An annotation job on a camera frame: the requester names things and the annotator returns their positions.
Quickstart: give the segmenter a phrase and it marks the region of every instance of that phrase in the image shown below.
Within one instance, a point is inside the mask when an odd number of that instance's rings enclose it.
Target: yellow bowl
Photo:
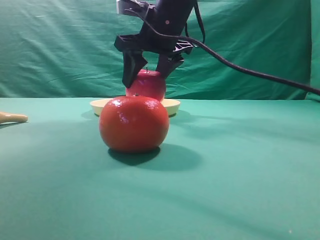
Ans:
[[[102,109],[107,104],[107,102],[109,102],[111,99],[112,98],[105,98],[105,99],[94,100],[90,102],[90,105],[93,109],[94,114],[100,116]],[[167,110],[169,116],[175,115],[178,112],[181,104],[180,101],[178,100],[167,99],[167,98],[163,99],[161,103]]]

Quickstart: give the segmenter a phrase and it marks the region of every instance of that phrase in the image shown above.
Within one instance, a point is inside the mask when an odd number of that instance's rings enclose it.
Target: tomato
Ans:
[[[166,94],[166,80],[158,71],[142,69],[130,88],[125,89],[126,96],[146,96],[162,101]]]
[[[115,97],[104,106],[99,117],[104,143],[122,153],[142,153],[159,147],[169,125],[166,108],[146,96]]]

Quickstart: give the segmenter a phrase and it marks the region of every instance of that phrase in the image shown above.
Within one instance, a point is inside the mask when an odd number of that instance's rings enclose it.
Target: apple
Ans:
[[[161,102],[166,94],[166,80],[158,71],[141,69],[130,88],[125,88],[125,95],[153,98]]]

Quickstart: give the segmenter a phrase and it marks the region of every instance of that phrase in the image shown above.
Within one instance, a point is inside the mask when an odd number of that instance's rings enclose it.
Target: green table surface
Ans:
[[[0,98],[1,240],[320,239],[319,103],[182,100],[130,159],[92,100]]]

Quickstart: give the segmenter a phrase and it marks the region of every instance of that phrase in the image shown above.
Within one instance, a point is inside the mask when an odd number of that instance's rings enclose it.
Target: black cable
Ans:
[[[185,23],[185,26],[184,26],[184,33],[187,37],[189,37],[189,33],[188,33],[188,24]]]
[[[199,24],[199,27],[200,27],[200,30],[201,30],[201,33],[202,33],[202,43],[204,44],[205,41],[206,41],[206,32],[205,32],[204,23],[203,23],[202,18],[201,18],[199,6],[198,6],[198,1],[195,1],[194,11],[195,11],[196,20],[198,21],[198,24]]]
[[[215,51],[211,50],[208,46],[206,46],[205,44],[203,44],[202,42],[193,39],[191,37],[187,37],[187,36],[172,36],[172,35],[165,35],[165,34],[161,34],[159,32],[157,32],[151,25],[150,23],[148,23],[148,21],[146,21],[138,12],[132,10],[132,9],[126,9],[125,11],[131,12],[133,14],[135,14],[137,17],[139,17],[155,34],[157,34],[160,37],[166,38],[166,39],[174,39],[174,40],[183,40],[183,41],[187,41],[187,42],[191,42],[193,44],[196,44],[198,46],[200,46],[204,51],[206,51],[208,54],[212,55],[214,58],[216,58],[217,60],[219,60],[221,63],[227,65],[228,67],[237,70],[241,73],[244,74],[248,74],[251,76],[255,76],[258,78],[262,78],[262,79],[267,79],[273,82],[277,82],[277,83],[281,83],[281,84],[285,84],[291,87],[295,87],[301,90],[304,90],[306,92],[310,92],[316,95],[320,96],[320,89],[311,87],[309,85],[306,84],[302,84],[299,82],[295,82],[295,81],[291,81],[288,79],[284,79],[284,78],[280,78],[277,76],[272,76],[269,74],[265,74],[265,73],[261,73],[261,72],[257,72],[257,71],[253,71],[253,70],[249,70],[246,69],[244,67],[238,66],[226,59],[224,59],[222,56],[220,56],[218,53],[216,53]]]
[[[199,6],[198,6],[198,2],[197,1],[194,4],[194,12],[195,12],[196,20],[198,22],[198,25],[199,25],[201,33],[202,33],[202,43],[204,44],[205,41],[206,41],[206,31],[205,31],[204,23],[203,23],[202,18],[201,18],[201,14],[200,14],[200,10],[199,10]],[[185,32],[185,36],[189,37],[188,24],[187,23],[185,23],[184,32]]]

